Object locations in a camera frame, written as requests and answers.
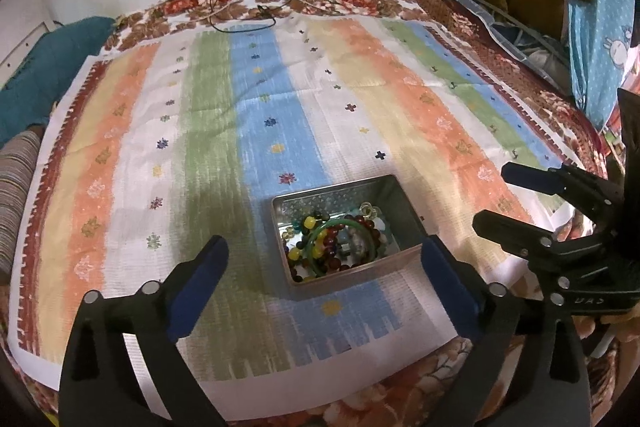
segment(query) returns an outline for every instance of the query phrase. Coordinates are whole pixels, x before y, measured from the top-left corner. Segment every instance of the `teal fabric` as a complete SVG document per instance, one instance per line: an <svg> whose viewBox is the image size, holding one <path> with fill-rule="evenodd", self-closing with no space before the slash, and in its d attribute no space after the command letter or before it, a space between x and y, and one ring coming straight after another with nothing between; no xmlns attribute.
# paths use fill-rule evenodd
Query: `teal fabric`
<svg viewBox="0 0 640 427"><path fill-rule="evenodd" d="M635 0L569 0L575 102L597 130L609 120L623 82Z"/></svg>
<svg viewBox="0 0 640 427"><path fill-rule="evenodd" d="M89 55L97 55L114 20L89 17L43 35L0 90L0 147L31 124L49 123Z"/></svg>

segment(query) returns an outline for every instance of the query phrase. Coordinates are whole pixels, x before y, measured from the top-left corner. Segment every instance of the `teal pillow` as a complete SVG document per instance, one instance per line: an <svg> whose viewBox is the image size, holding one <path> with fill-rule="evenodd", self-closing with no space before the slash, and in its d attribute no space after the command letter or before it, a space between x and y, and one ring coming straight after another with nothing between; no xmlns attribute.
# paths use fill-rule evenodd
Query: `teal pillow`
<svg viewBox="0 0 640 427"><path fill-rule="evenodd" d="M43 35L0 90L0 147L31 124L46 125L89 55L97 55L114 20L89 17Z"/></svg>

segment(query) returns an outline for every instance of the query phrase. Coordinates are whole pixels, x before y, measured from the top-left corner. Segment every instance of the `striped pillow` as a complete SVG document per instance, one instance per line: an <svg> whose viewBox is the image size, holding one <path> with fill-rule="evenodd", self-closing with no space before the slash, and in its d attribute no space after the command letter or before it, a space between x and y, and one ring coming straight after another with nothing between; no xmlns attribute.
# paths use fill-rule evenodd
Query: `striped pillow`
<svg viewBox="0 0 640 427"><path fill-rule="evenodd" d="M39 149L40 137L27 130L0 150L0 284L11 280L15 243Z"/></svg>

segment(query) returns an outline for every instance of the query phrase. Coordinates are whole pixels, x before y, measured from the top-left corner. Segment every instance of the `metal bolt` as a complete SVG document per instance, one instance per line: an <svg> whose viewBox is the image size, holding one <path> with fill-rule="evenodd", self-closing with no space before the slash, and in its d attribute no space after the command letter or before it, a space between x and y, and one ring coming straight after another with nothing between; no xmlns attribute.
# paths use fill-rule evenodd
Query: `metal bolt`
<svg viewBox="0 0 640 427"><path fill-rule="evenodd" d="M160 283L158 281L147 281L142 285L142 293L145 295L153 295L160 289Z"/></svg>
<svg viewBox="0 0 640 427"><path fill-rule="evenodd" d="M549 295L549 299L551 299L551 302L553 302L553 304L555 304L556 306L562 306L564 304L564 297L562 297L559 293L552 293L551 295Z"/></svg>
<svg viewBox="0 0 640 427"><path fill-rule="evenodd" d="M100 292L98 292L98 290L89 290L87 293L84 294L84 298L82 300L87 304L93 304L95 301L98 300L99 296L100 296Z"/></svg>
<svg viewBox="0 0 640 427"><path fill-rule="evenodd" d="M491 292L491 295L495 295L496 297L504 297L505 295L507 295L506 286L500 284L499 282L492 282L489 285L489 291Z"/></svg>

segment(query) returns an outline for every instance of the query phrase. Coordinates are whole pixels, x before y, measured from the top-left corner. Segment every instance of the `rectangular box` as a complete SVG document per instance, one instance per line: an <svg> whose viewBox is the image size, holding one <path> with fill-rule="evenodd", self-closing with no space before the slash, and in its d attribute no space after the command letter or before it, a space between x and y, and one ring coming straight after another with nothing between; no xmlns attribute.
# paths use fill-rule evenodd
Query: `rectangular box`
<svg viewBox="0 0 640 427"><path fill-rule="evenodd" d="M296 283L282 245L282 232L293 220L318 210L337 217L350 208L359 208L364 201L380 208L399 251L362 266ZM277 196L271 204L271 217L282 267L295 298L332 293L401 269L420 253L422 241L427 235L409 198L392 174Z"/></svg>

